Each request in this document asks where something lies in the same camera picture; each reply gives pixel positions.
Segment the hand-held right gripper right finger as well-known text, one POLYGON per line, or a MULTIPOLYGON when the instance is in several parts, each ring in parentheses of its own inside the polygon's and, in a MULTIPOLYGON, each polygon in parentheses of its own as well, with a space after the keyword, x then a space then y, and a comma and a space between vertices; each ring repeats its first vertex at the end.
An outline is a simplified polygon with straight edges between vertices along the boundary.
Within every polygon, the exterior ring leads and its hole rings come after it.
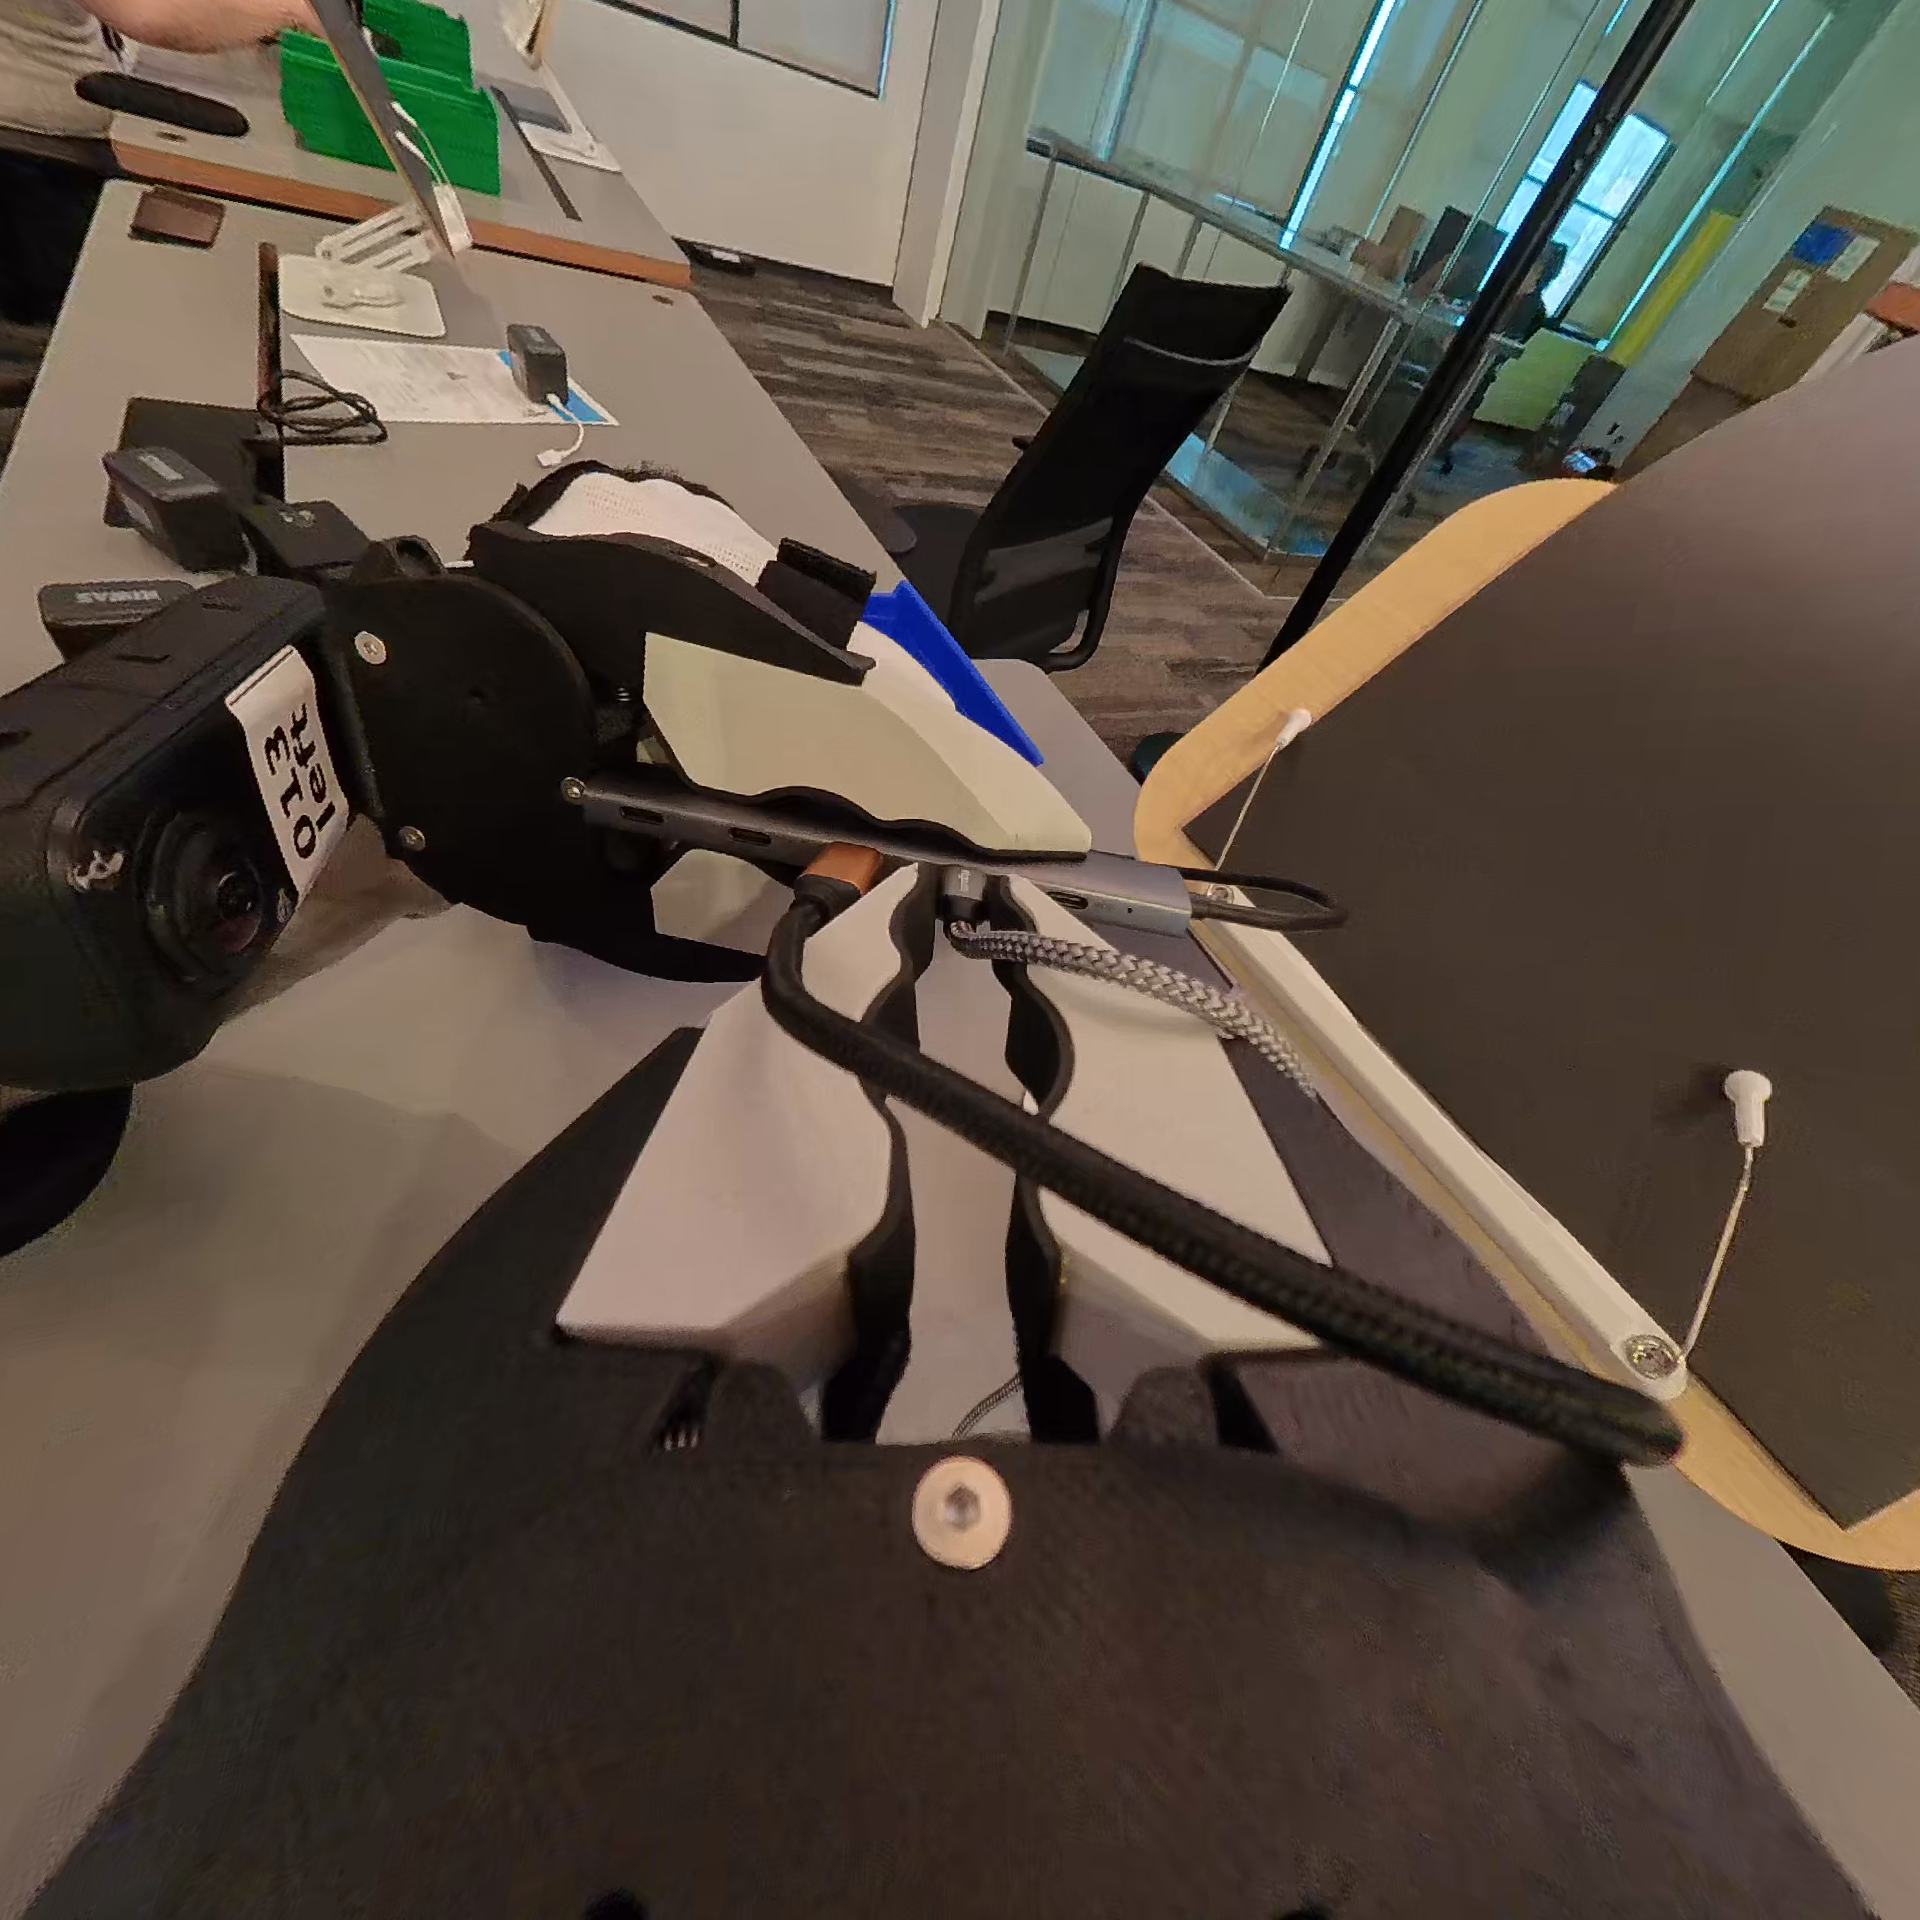
MULTIPOLYGON (((1005 1060, 1035 1116, 1330 1265, 1235 1050, 1204 1019, 1108 978, 1025 965, 999 977, 1013 1001, 1005 1060)), ((1005 1285, 1031 1426, 1110 1426, 1143 1373, 1313 1343, 1025 1180, 1005 1285)))

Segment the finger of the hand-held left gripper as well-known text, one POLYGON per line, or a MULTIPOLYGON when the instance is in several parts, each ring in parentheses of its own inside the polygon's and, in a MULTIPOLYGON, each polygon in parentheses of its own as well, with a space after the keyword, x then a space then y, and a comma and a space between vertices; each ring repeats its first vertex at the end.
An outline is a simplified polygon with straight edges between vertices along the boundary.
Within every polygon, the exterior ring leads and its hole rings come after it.
POLYGON ((810 795, 996 854, 1079 857, 1092 833, 1043 771, 961 713, 899 643, 858 630, 861 683, 646 634, 643 703, 683 774, 735 799, 810 795))
POLYGON ((761 963, 794 887, 734 854, 677 854, 644 895, 644 963, 761 963))

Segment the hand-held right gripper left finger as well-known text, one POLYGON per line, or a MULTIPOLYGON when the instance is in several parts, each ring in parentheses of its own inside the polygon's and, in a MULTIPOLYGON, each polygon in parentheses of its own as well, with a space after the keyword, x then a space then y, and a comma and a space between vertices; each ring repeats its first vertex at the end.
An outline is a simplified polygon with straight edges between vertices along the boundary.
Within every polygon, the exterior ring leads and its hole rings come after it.
POLYGON ((694 1042, 562 1332, 771 1365, 821 1394, 828 1435, 875 1435, 909 1355, 914 1277, 899 1121, 749 985, 694 1042))

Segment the blue plastic bin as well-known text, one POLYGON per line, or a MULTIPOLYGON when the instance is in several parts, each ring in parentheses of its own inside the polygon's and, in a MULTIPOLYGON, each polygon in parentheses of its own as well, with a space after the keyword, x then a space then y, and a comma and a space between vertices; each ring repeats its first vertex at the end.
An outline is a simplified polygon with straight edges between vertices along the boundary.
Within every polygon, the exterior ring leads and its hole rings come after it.
POLYGON ((966 721, 1028 763, 1044 763, 1038 742, 1022 729, 977 660, 947 630, 947 623, 911 583, 884 593, 874 590, 861 610, 861 621, 911 657, 966 721))

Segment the grey braided cable silver plug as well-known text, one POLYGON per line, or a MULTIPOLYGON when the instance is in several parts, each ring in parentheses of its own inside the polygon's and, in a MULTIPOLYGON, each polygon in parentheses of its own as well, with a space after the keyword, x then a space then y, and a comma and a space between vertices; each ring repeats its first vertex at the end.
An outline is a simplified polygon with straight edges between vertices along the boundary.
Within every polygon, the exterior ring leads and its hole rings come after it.
POLYGON ((1095 861, 1092 876, 1060 865, 994 866, 966 854, 940 866, 948 945, 993 965, 1010 998, 1028 989, 1038 969, 1101 980, 1209 1025, 1314 1097, 1299 1050, 1243 998, 1153 955, 1085 935, 1089 925, 1170 937, 1187 933, 1196 919, 1259 921, 1251 906, 1219 895, 1209 879, 1197 884, 1197 895, 1189 895, 1187 887, 1185 870, 1107 854, 1095 861))

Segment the grey usb hub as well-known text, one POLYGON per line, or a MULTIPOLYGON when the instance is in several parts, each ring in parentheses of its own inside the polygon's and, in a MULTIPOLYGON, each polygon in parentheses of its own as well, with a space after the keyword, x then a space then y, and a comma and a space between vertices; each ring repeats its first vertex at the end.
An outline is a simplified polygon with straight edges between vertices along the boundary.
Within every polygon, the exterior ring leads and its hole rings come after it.
POLYGON ((795 795, 726 797, 659 766, 634 774, 566 777, 562 799, 589 826, 665 847, 692 847, 799 870, 833 847, 863 851, 883 866, 918 861, 948 879, 951 895, 974 906, 989 877, 1022 877, 1085 923, 1181 933, 1193 921, 1261 930, 1342 927, 1349 910, 1305 882, 1275 876, 1187 870, 1122 852, 986 851, 954 827, 877 822, 845 799, 795 795))

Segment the person's left hand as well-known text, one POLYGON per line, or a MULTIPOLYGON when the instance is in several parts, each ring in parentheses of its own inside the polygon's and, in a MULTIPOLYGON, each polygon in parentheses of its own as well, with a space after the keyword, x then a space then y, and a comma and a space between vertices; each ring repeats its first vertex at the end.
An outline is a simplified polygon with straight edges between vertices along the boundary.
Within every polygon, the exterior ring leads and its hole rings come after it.
POLYGON ((759 586, 780 547, 724 498, 670 471, 572 461, 515 493, 502 519, 545 537, 646 537, 683 547, 759 586))

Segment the white paper sheet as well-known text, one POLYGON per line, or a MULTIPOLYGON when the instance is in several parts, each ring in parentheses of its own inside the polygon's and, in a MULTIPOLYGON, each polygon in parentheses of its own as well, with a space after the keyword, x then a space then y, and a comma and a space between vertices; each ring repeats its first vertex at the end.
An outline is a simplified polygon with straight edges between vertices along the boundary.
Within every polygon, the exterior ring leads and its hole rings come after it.
POLYGON ((372 402, 386 425, 617 425, 580 388, 569 388, 559 406, 529 401, 511 358, 497 348, 298 334, 293 356, 298 371, 372 402))

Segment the small black device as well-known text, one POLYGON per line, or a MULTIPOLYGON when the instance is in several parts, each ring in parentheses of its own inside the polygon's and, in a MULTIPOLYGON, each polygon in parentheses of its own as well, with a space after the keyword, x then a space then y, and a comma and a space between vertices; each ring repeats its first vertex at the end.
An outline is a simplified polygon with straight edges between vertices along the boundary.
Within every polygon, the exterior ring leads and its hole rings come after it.
POLYGON ((169 449, 103 454, 109 500, 166 559, 188 571, 327 586, 370 551, 364 530, 327 500, 235 502, 203 468, 169 449))

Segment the black office chair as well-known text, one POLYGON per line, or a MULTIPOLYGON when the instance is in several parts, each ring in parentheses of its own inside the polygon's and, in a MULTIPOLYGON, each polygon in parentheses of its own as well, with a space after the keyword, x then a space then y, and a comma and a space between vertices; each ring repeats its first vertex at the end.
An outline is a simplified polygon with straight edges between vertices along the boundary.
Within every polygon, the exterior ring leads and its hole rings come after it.
POLYGON ((1119 553, 1169 461, 1252 365, 1289 287, 1138 265, 1081 367, 974 509, 902 500, 902 575, 977 660, 1092 659, 1119 553))

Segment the green box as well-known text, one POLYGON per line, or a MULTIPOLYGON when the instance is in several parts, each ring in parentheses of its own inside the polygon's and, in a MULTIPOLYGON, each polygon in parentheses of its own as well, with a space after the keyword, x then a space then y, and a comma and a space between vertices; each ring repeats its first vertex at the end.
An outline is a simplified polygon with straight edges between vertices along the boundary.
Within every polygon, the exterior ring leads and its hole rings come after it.
MULTIPOLYGON (((396 106, 425 135, 443 178, 485 196, 501 191, 497 106, 475 84, 468 26, 423 2, 355 4, 396 106)), ((279 108, 308 154, 390 172, 347 76, 323 37, 279 37, 279 108)))

